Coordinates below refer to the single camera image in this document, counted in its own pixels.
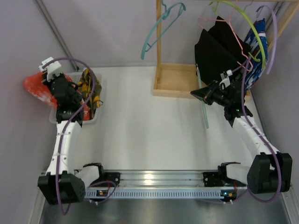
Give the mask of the red white trousers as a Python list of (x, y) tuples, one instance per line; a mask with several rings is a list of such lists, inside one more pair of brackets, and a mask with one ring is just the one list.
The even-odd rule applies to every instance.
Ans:
[[(75, 81), (75, 76), (65, 74), (66, 80), (69, 82), (74, 82), (78, 84), (78, 81)], [(32, 94), (37, 99), (41, 100), (45, 104), (49, 105), (50, 107), (56, 110), (57, 108), (57, 100), (52, 96), (48, 87), (42, 83), (42, 73), (38, 72), (33, 74), (29, 77), (26, 77), (23, 81), (23, 87), (27, 90), (30, 94)], [(91, 120), (90, 115), (90, 108), (88, 106), (84, 107), (84, 121)]]

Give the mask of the camouflage trousers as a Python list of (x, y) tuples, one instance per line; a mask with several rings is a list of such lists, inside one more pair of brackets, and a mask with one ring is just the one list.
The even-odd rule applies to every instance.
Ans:
[(93, 119), (96, 109), (100, 108), (100, 106), (103, 103), (100, 100), (100, 93), (102, 90), (102, 86), (97, 78), (95, 78), (95, 86), (93, 92), (92, 92), (92, 88), (93, 88), (92, 75), (89, 69), (85, 69), (82, 72), (81, 78), (78, 82), (78, 91), (81, 93), (83, 101), (86, 101), (87, 98), (91, 96), (86, 106), (90, 108), (90, 115), (91, 118)]

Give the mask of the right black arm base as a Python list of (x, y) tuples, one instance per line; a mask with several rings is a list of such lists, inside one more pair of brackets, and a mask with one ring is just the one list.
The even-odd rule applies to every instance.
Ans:
[(215, 171), (203, 172), (203, 183), (205, 187), (245, 187), (245, 184), (237, 180), (221, 177)]

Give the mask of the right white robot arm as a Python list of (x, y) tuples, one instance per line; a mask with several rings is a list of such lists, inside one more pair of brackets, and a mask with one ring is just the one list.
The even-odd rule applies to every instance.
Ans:
[(276, 149), (258, 128), (253, 114), (245, 106), (245, 89), (240, 80), (229, 86), (213, 81), (190, 92), (207, 105), (217, 103), (224, 117), (239, 134), (251, 157), (244, 162), (225, 162), (219, 166), (224, 178), (246, 184), (253, 194), (287, 192), (291, 186), (292, 157)]

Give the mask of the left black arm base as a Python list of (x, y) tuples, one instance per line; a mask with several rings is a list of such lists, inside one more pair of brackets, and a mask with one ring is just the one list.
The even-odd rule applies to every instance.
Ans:
[(115, 183), (116, 186), (118, 186), (120, 183), (121, 174), (120, 172), (106, 171), (103, 175), (103, 178), (104, 181), (112, 181)]

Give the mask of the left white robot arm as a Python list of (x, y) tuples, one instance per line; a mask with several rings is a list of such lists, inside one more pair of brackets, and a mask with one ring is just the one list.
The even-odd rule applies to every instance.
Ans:
[(48, 78), (44, 72), (42, 84), (57, 102), (57, 134), (50, 165), (38, 178), (37, 186), (50, 205), (79, 203), (85, 197), (85, 190), (104, 173), (100, 163), (85, 164), (78, 173), (70, 164), (83, 126), (84, 108), (90, 105), (95, 109), (99, 105), (101, 85), (89, 69), (83, 72), (77, 84), (63, 73)]

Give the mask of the black trousers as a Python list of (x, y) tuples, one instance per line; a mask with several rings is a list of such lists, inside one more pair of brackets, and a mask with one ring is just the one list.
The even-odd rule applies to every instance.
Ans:
[(218, 16), (214, 26), (208, 31), (203, 29), (194, 46), (195, 63), (206, 85), (214, 80), (221, 81), (220, 74), (244, 63), (247, 58), (243, 54), (250, 51), (249, 44), (234, 36), (229, 24), (220, 20)]

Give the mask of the blue patterned trousers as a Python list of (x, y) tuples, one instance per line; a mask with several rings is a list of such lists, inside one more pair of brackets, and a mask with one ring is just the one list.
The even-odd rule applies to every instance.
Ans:
[[(265, 60), (268, 60), (268, 45), (267, 45), (267, 38), (265, 33), (265, 19), (257, 20), (254, 22), (254, 27), (257, 30), (257, 33), (261, 39), (261, 43), (263, 45), (263, 49), (265, 51)], [(250, 73), (248, 73), (245, 77), (245, 87), (247, 90), (249, 90), (255, 82), (259, 79), (259, 77), (262, 75), (264, 69), (263, 69), (263, 57), (262, 53), (259, 47), (258, 40), (253, 32), (252, 29), (249, 30), (247, 33), (244, 42), (249, 44), (250, 46), (250, 53), (253, 56), (251, 59), (251, 63), (253, 65), (253, 69)]]

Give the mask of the lime green hanger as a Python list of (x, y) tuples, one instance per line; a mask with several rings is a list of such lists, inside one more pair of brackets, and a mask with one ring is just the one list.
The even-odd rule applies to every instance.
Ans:
[(217, 10), (217, 7), (218, 7), (218, 3), (219, 2), (222, 2), (224, 4), (227, 4), (227, 5), (230, 5), (233, 9), (233, 11), (238, 11), (244, 18), (245, 20), (247, 21), (247, 23), (250, 25), (251, 27), (251, 30), (253, 31), (254, 35), (255, 35), (255, 38), (258, 42), (258, 46), (260, 47), (260, 52), (261, 52), (261, 55), (262, 55), (262, 69), (265, 69), (266, 68), (266, 55), (265, 55), (265, 50), (264, 50), (264, 47), (263, 47), (263, 44), (262, 44), (262, 41), (261, 41), (261, 38), (256, 30), (256, 28), (254, 27), (254, 24), (252, 23), (252, 21), (250, 20), (250, 18), (245, 14), (245, 12), (243, 10), (241, 10), (238, 6), (237, 6), (237, 2), (236, 1), (236, 4), (233, 4), (229, 1), (220, 1), (220, 0), (213, 0), (209, 3), (209, 5), (213, 4), (214, 2), (216, 2), (217, 4), (213, 7), (213, 12), (215, 15), (218, 15), (216, 13), (216, 10)]

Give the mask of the pink hanger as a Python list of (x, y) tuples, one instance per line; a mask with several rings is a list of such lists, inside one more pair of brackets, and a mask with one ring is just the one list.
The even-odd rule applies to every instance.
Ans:
[(247, 59), (246, 62), (249, 62), (249, 64), (250, 64), (250, 68), (249, 68), (249, 69), (246, 69), (246, 67), (245, 67), (244, 65), (242, 65), (240, 62), (238, 62), (238, 64), (240, 65), (240, 67), (242, 67), (242, 68), (244, 68), (246, 71), (250, 72), (250, 71), (252, 71), (252, 69), (253, 69), (253, 64), (252, 64), (252, 62), (250, 61), (249, 57), (248, 57), (246, 54), (244, 54), (244, 52), (243, 52), (243, 47), (242, 47), (242, 45), (241, 45), (241, 43), (240, 43), (240, 41), (239, 41), (239, 38), (238, 38), (237, 34), (235, 33), (235, 31), (234, 31), (234, 29), (233, 29), (233, 27), (232, 27), (232, 24), (231, 24), (231, 17), (232, 17), (232, 15), (233, 15), (233, 12), (234, 12), (234, 11), (232, 10), (232, 12), (231, 12), (231, 14), (230, 14), (228, 20), (224, 20), (224, 19), (222, 19), (222, 20), (221, 20), (221, 19), (211, 19), (211, 18), (206, 18), (206, 17), (198, 17), (198, 18), (197, 18), (197, 23), (198, 23), (198, 25), (199, 25), (202, 29), (203, 29), (204, 27), (201, 25), (200, 20), (204, 20), (204, 21), (217, 21), (217, 22), (227, 23), (227, 24), (229, 25), (229, 27), (230, 27), (230, 29), (231, 29), (233, 35), (234, 35), (234, 37), (235, 37), (235, 39), (236, 39), (236, 41), (237, 41), (239, 47), (240, 47), (240, 51), (241, 51), (242, 56), (245, 57), (245, 58)]

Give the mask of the white plastic basket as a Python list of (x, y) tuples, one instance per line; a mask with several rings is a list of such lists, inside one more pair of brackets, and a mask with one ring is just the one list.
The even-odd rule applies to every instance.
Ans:
[[(78, 83), (81, 78), (81, 74), (82, 73), (80, 73), (80, 72), (72, 72), (72, 73), (68, 73), (68, 76), (72, 79), (73, 82)], [(93, 119), (84, 120), (83, 125), (89, 125), (89, 124), (95, 123), (99, 116), (99, 113), (100, 113), (100, 108), (97, 108)], [(49, 122), (51, 124), (56, 124), (56, 109), (54, 109), (54, 108), (51, 108), (51, 110), (50, 110)]]

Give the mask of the wooden clothes rack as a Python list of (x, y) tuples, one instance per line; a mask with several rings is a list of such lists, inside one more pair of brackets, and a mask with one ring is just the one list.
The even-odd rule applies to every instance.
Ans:
[[(168, 28), (164, 31), (161, 30), (161, 21), (168, 15), (170, 10), (177, 5), (174, 4), (166, 8), (165, 13), (162, 14), (161, 6), (163, 4), (162, 0), (156, 1), (157, 21), (145, 41), (145, 45), (148, 45), (148, 48), (143, 47), (142, 49), (142, 56), (145, 56), (145, 53), (153, 47), (154, 44), (157, 45), (157, 67), (153, 95), (171, 98), (192, 98), (190, 95), (192, 90), (206, 86), (199, 77), (195, 77), (195, 65), (161, 62), (161, 37), (166, 30), (168, 30)], [(268, 50), (271, 50), (272, 53), (275, 53), (278, 37), (282, 34), (298, 10), (299, 2), (297, 0), (290, 0), (281, 18), (279, 20), (272, 19), (273, 31), (267, 39)]]

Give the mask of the aluminium mounting rail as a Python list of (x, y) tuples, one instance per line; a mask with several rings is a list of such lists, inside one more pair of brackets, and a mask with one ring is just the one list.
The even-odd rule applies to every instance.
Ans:
[[(203, 172), (214, 170), (123, 170), (120, 172), (120, 187), (205, 187), (203, 183)], [(102, 171), (93, 183), (104, 181)]]

